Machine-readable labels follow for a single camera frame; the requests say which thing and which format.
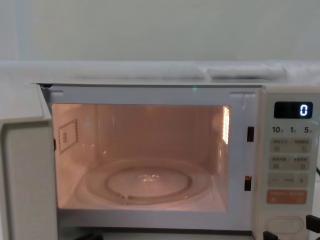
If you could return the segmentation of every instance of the microwave oven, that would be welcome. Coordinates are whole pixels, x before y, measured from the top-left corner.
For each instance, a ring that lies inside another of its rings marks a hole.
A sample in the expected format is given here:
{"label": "microwave oven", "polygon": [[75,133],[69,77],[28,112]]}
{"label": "microwave oven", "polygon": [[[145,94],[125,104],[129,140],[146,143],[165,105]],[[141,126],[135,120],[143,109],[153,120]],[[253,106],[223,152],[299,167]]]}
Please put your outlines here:
{"label": "microwave oven", "polygon": [[308,239],[319,63],[2,62],[0,80],[2,239],[73,228]]}

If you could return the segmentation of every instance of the control button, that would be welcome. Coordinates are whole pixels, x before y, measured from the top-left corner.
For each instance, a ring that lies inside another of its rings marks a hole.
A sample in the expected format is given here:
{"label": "control button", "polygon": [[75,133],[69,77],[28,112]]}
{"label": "control button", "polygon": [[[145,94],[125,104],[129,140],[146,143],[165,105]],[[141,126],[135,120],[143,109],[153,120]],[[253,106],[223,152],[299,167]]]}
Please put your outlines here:
{"label": "control button", "polygon": [[290,162],[291,170],[309,170],[309,156],[294,156],[290,158]]}
{"label": "control button", "polygon": [[270,189],[266,194],[268,204],[306,204],[306,190]]}
{"label": "control button", "polygon": [[295,174],[271,172],[268,174],[269,187],[304,188],[308,186],[308,180],[307,173]]}
{"label": "control button", "polygon": [[307,173],[300,173],[295,178],[295,186],[297,187],[307,187],[309,181],[309,176]]}
{"label": "control button", "polygon": [[312,141],[307,137],[273,137],[270,142],[272,153],[310,153]]}
{"label": "control button", "polygon": [[273,234],[295,234],[302,230],[304,222],[299,217],[272,217],[265,224],[266,230]]}
{"label": "control button", "polygon": [[288,156],[288,155],[273,155],[269,160],[269,169],[271,170],[309,170],[309,156]]}

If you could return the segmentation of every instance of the open microwave door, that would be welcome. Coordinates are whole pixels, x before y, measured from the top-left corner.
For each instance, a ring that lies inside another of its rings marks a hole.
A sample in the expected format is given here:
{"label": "open microwave door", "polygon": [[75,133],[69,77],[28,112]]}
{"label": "open microwave door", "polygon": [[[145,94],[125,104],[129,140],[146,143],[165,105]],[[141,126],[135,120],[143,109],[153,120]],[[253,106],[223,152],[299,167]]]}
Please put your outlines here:
{"label": "open microwave door", "polygon": [[37,84],[0,90],[0,239],[57,240],[52,118]]}

